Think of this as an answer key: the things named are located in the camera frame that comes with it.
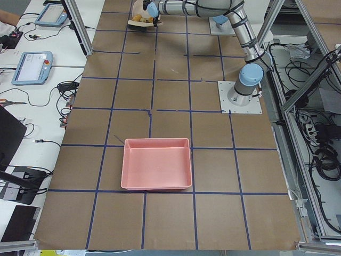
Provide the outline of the person forearm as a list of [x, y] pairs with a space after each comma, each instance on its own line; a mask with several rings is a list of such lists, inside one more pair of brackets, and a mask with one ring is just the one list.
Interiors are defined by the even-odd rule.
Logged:
[[20, 16], [0, 9], [0, 20], [2, 23], [16, 26], [20, 21]]

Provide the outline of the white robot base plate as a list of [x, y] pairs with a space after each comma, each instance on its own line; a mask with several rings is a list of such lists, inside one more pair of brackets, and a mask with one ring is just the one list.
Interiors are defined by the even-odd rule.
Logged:
[[262, 114], [257, 88], [244, 96], [234, 89], [235, 81], [218, 81], [221, 112], [224, 114]]

